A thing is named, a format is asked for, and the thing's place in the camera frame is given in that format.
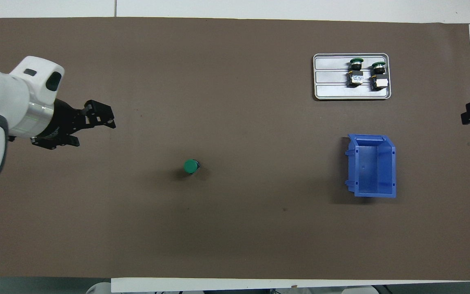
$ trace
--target white table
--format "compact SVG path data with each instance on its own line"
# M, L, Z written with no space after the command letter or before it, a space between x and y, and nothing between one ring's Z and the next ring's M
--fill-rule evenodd
M470 24L470 1L376 0L353 5L350 3L341 0L0 0L0 17L208 17ZM432 282L445 281L114 278L112 291L158 292Z

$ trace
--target blue plastic container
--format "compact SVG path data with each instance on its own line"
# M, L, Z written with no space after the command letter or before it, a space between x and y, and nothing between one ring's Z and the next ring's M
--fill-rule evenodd
M383 135L349 134L349 138L349 191L357 197L396 197L395 145Z

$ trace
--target gray floor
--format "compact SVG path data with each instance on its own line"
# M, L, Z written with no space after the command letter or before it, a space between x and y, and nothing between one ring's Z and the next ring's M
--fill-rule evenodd
M106 278L0 277L0 294L85 294ZM470 294L470 282L376 286L380 294ZM254 294L255 290L215 291L214 294Z

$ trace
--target green button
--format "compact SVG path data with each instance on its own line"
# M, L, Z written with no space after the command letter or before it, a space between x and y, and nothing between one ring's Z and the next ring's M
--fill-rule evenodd
M196 172L199 167L201 167L201 165L199 165L199 162L194 159L188 159L184 163L184 171L189 173L190 175L194 174L194 172Z

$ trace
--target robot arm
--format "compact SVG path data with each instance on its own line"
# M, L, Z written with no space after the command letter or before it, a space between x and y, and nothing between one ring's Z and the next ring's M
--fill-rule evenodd
M56 99L64 75L60 65L28 56L9 74L0 73L0 171L7 141L30 138L33 145L55 149L79 146L71 134L106 125L115 128L110 106L89 100L83 109Z

